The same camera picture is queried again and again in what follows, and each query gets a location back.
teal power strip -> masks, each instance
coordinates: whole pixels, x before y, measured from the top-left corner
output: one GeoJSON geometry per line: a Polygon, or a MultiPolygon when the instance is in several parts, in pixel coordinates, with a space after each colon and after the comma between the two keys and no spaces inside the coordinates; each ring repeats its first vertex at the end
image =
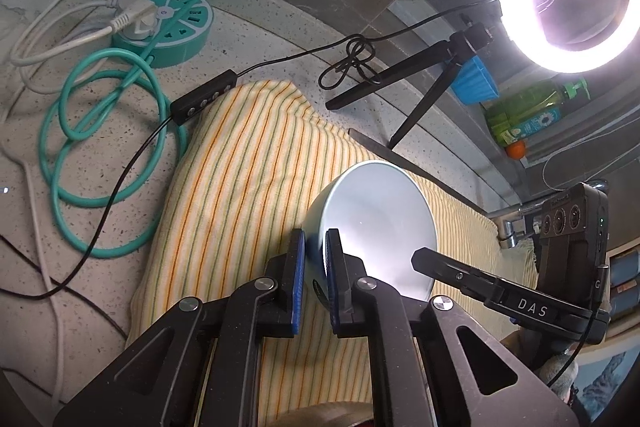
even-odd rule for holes
{"type": "MultiPolygon", "coordinates": [[[[161,35],[152,53],[151,67],[158,69],[176,66],[197,55],[207,42],[213,22],[213,10],[209,3],[199,0],[177,20],[175,25],[172,25],[172,28],[166,29],[176,12],[191,0],[151,1],[158,6],[156,19],[159,21],[159,27],[156,32],[161,35]]],[[[142,55],[153,37],[155,36],[135,41],[119,32],[112,37],[111,45],[114,48],[122,48],[136,55],[142,55]]]]}

metal faucet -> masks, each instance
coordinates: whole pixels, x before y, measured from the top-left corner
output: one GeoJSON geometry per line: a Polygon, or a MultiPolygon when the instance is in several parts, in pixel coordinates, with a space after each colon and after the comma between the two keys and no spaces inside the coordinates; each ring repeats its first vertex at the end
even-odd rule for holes
{"type": "MultiPolygon", "coordinates": [[[[609,182],[606,180],[591,180],[586,182],[586,184],[605,194],[609,192],[609,182]]],[[[515,247],[518,241],[524,238],[526,234],[518,235],[513,228],[513,223],[525,216],[540,212],[542,205],[551,197],[553,197],[553,194],[542,196],[537,200],[527,201],[526,203],[513,204],[507,208],[501,208],[500,210],[487,214],[486,217],[491,219],[498,227],[498,243],[500,243],[500,248],[515,247]]]]}

teal cable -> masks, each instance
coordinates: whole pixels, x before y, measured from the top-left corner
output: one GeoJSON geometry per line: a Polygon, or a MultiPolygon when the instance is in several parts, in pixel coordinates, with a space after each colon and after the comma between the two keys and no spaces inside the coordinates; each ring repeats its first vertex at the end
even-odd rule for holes
{"type": "MultiPolygon", "coordinates": [[[[105,206],[109,198],[106,196],[101,198],[83,198],[75,194],[71,194],[64,188],[61,188],[60,172],[62,171],[66,156],[75,142],[86,140],[100,128],[106,118],[110,115],[115,105],[118,103],[118,100],[120,99],[122,93],[132,84],[143,87],[143,89],[147,90],[156,98],[156,102],[158,103],[159,121],[163,121],[167,117],[170,111],[170,101],[162,93],[162,89],[158,83],[158,79],[149,65],[153,61],[153,56],[151,55],[151,53],[156,44],[158,44],[158,41],[162,38],[162,35],[170,31],[175,23],[177,23],[177,21],[183,15],[185,15],[185,13],[187,13],[187,11],[191,7],[199,1],[200,0],[189,0],[180,10],[178,10],[174,14],[172,19],[169,20],[169,22],[162,28],[162,34],[157,33],[155,36],[153,36],[153,38],[149,41],[149,44],[145,47],[140,55],[136,55],[130,51],[119,48],[106,48],[88,55],[88,57],[84,58],[71,71],[71,73],[69,73],[69,76],[66,78],[65,84],[63,85],[63,89],[60,92],[60,97],[51,105],[51,107],[47,111],[47,114],[45,115],[44,121],[40,128],[40,135],[38,136],[38,156],[40,170],[44,179],[50,186],[50,201],[54,220],[63,237],[65,237],[65,239],[74,248],[76,248],[76,250],[85,252],[88,245],[78,239],[66,225],[65,219],[62,215],[62,210],[60,208],[60,200],[74,206],[80,206],[83,208],[96,208],[105,206]],[[132,64],[133,67],[129,71],[99,71],[85,81],[80,82],[78,85],[74,85],[76,79],[83,71],[86,71],[87,68],[89,68],[94,62],[97,62],[98,60],[101,60],[105,57],[120,58],[132,64]],[[78,124],[73,127],[69,126],[66,113],[66,104],[69,97],[77,89],[103,78],[119,78],[120,84],[116,89],[111,91],[111,93],[109,93],[107,97],[100,100],[100,102],[98,102],[95,107],[93,107],[88,113],[86,113],[78,124]],[[58,152],[53,165],[53,169],[51,169],[47,160],[46,142],[49,127],[55,113],[58,114],[58,122],[60,123],[60,128],[65,134],[67,140],[62,146],[61,150],[58,152]]],[[[177,136],[177,160],[180,160],[180,158],[184,155],[187,146],[187,136],[183,128],[177,128],[177,136]]],[[[143,171],[140,172],[138,177],[133,182],[131,182],[130,185],[118,192],[114,202],[122,201],[125,198],[129,197],[146,182],[146,180],[149,178],[154,168],[158,164],[158,161],[162,155],[162,148],[164,147],[165,139],[166,130],[163,129],[162,132],[158,135],[158,142],[156,143],[154,152],[143,171]]],[[[156,217],[156,219],[153,220],[153,222],[151,223],[151,225],[149,225],[145,232],[143,232],[139,237],[135,238],[133,241],[130,241],[126,245],[122,245],[116,248],[94,248],[91,253],[92,257],[109,259],[113,257],[120,257],[137,250],[153,237],[156,226],[158,225],[158,220],[159,217],[156,217]]]]}

screw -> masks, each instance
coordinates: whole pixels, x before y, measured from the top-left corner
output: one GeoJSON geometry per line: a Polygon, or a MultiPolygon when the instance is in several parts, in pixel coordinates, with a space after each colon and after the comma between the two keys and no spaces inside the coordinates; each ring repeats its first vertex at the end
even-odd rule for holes
{"type": "Polygon", "coordinates": [[[356,281],[356,284],[361,290],[372,290],[378,286],[378,283],[373,279],[373,277],[361,277],[356,281]]]}
{"type": "Polygon", "coordinates": [[[446,295],[437,295],[432,302],[433,307],[442,312],[448,312],[453,308],[453,301],[446,295]]]}
{"type": "Polygon", "coordinates": [[[254,286],[256,289],[261,291],[267,291],[272,289],[276,284],[273,282],[273,279],[269,279],[268,277],[260,277],[260,279],[256,279],[254,286]]]}
{"type": "Polygon", "coordinates": [[[183,312],[193,312],[198,309],[199,305],[200,303],[195,297],[185,297],[180,301],[180,303],[178,304],[178,307],[183,312]]]}

striped towel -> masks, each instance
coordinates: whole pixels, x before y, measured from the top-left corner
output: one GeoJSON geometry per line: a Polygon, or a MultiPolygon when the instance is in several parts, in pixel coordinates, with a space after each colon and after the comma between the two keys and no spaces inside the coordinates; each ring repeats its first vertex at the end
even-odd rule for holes
{"type": "MultiPolygon", "coordinates": [[[[377,157],[327,123],[291,82],[246,84],[219,99],[203,118],[175,173],[142,283],[132,300],[129,342],[180,298],[230,295],[284,253],[289,233],[334,178],[377,157]]],[[[409,174],[423,192],[440,252],[500,273],[495,225],[431,182],[409,174]]],[[[533,285],[533,263],[519,277],[533,285]]],[[[509,321],[436,282],[498,338],[509,321]]],[[[262,356],[258,425],[326,401],[370,401],[365,339],[338,339],[328,314],[305,292],[295,339],[267,339],[262,356]]]]}

